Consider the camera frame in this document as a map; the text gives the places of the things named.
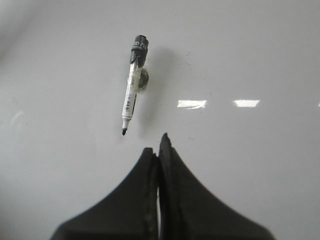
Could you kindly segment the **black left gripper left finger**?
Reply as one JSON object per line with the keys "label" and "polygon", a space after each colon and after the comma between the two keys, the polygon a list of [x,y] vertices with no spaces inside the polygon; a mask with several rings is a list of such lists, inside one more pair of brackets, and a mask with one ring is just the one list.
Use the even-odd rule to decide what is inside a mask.
{"label": "black left gripper left finger", "polygon": [[158,167],[153,149],[144,148],[135,166],[108,196],[62,223],[51,239],[158,239]]}

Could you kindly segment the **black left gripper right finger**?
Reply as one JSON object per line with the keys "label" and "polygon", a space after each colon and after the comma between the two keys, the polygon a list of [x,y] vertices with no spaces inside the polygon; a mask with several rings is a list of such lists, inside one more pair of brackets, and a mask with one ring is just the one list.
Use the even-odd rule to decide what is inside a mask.
{"label": "black left gripper right finger", "polygon": [[264,226],[214,196],[189,170],[167,133],[159,145],[162,240],[273,240]]}

